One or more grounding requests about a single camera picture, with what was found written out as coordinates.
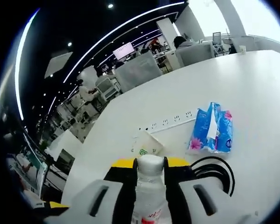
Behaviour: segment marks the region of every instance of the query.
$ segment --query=bottle cap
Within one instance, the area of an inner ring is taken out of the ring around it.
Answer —
[[[161,175],[164,158],[156,155],[143,155],[138,158],[138,171],[144,175]]]

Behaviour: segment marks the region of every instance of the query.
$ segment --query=computer screen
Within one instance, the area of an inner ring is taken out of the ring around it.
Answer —
[[[117,60],[127,56],[128,54],[131,54],[132,52],[134,52],[134,48],[130,42],[113,51]]]

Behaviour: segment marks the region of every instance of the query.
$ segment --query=black ceiling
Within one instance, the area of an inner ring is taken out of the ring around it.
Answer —
[[[139,14],[177,2],[181,1],[97,0],[93,2],[76,0],[64,2],[55,0],[40,8],[29,29],[21,57],[19,83],[24,125],[27,125],[28,129],[34,132],[39,119],[42,120],[43,124],[54,97],[56,97],[56,100],[50,114],[74,89],[79,71],[90,65],[97,67],[99,63],[106,59],[105,55],[112,54],[116,48],[122,45],[122,42],[131,42],[157,29],[157,20],[147,21],[164,15],[167,15],[171,21],[175,21],[176,16],[186,7],[186,3],[157,10],[121,27],[95,47],[73,70],[66,83],[63,83],[77,61],[98,40],[120,24]],[[108,3],[114,4],[114,7],[108,9]],[[148,38],[159,33],[159,31],[153,32],[148,35]],[[134,43],[137,44],[144,40],[145,37]],[[68,42],[72,42],[71,47],[67,46]],[[66,48],[68,51],[73,51],[73,54],[64,68],[56,72],[53,77],[44,79],[52,53]]]

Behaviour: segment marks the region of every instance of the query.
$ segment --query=white desk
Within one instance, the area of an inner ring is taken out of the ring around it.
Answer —
[[[86,185],[103,178],[114,161],[129,156],[138,126],[163,114],[206,109],[211,101],[233,116],[233,147],[226,159],[236,179],[232,200],[264,218],[280,200],[280,54],[270,50],[195,63],[112,100],[85,139],[62,203],[70,204]],[[178,148],[164,154],[196,160]]]

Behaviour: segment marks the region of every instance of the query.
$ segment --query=cable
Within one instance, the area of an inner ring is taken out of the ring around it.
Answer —
[[[191,168],[193,168],[194,165],[200,163],[201,161],[208,160],[208,159],[219,160],[222,163],[224,163],[225,166],[227,166],[227,168],[229,169],[229,172],[231,174],[231,180],[232,180],[231,191],[229,194],[231,197],[233,194],[233,191],[234,191],[234,187],[235,187],[235,179],[234,179],[234,175],[233,175],[233,171],[232,171],[231,167],[225,160],[223,160],[219,157],[216,157],[216,156],[208,156],[208,157],[204,157],[202,159],[195,161],[191,165]],[[198,179],[210,177],[210,176],[218,178],[223,184],[223,191],[226,194],[228,194],[229,189],[230,189],[230,176],[229,176],[228,172],[226,171],[226,169],[223,168],[222,166],[217,165],[217,164],[206,164],[206,165],[202,165],[196,169],[193,169],[193,171]]]

